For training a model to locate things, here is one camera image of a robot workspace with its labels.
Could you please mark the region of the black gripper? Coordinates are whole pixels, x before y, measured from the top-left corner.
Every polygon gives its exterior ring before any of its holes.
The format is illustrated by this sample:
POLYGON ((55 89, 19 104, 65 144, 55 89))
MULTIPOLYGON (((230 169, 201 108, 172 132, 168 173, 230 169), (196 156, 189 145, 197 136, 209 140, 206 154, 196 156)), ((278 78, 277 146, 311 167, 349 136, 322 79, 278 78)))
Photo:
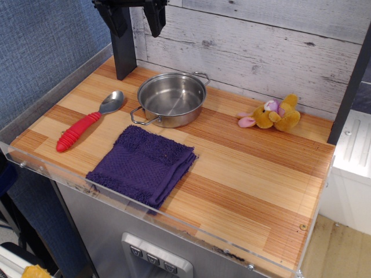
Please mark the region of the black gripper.
POLYGON ((151 34, 154 38, 161 34, 166 25, 167 0, 100 0, 92 1, 100 16, 117 37, 122 37, 128 29, 128 24, 124 18, 123 11, 119 7, 144 7, 151 34))

